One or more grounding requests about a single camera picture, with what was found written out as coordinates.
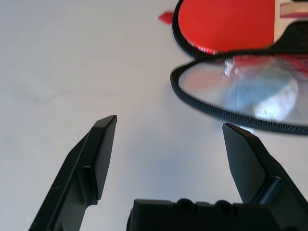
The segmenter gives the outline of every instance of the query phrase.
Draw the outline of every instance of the red fabric tab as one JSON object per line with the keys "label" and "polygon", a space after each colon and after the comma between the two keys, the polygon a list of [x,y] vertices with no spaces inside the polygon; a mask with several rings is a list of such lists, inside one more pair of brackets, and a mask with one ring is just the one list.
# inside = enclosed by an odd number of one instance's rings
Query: red fabric tab
{"label": "red fabric tab", "polygon": [[173,12],[167,11],[163,13],[158,19],[168,25],[172,24],[173,21]]}

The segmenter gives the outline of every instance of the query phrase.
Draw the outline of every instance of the paddle handle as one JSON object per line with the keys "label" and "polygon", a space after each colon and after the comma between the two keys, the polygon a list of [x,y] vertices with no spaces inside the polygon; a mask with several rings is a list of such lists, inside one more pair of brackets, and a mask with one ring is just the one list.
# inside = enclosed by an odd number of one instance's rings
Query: paddle handle
{"label": "paddle handle", "polygon": [[280,18],[308,18],[308,2],[281,4]]}

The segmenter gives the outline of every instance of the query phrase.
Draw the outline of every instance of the screw hole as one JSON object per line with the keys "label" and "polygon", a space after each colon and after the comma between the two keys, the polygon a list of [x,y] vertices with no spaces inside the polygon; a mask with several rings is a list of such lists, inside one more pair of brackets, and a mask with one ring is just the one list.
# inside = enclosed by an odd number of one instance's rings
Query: screw hole
{"label": "screw hole", "polygon": [[230,215],[232,214],[232,211],[233,211],[232,206],[226,203],[221,203],[218,206],[218,209],[224,215]]}

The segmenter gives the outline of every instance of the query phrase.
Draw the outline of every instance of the white surface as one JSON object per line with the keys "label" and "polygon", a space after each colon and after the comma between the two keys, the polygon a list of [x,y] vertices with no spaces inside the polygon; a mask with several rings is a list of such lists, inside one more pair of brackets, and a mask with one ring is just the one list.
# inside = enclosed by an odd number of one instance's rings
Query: white surface
{"label": "white surface", "polygon": [[[82,231],[124,231],[135,198],[239,202],[221,121],[172,92],[190,60],[157,17],[177,0],[2,0],[0,223],[27,230],[63,160],[118,115],[109,172]],[[308,198],[306,138],[257,134]]]}

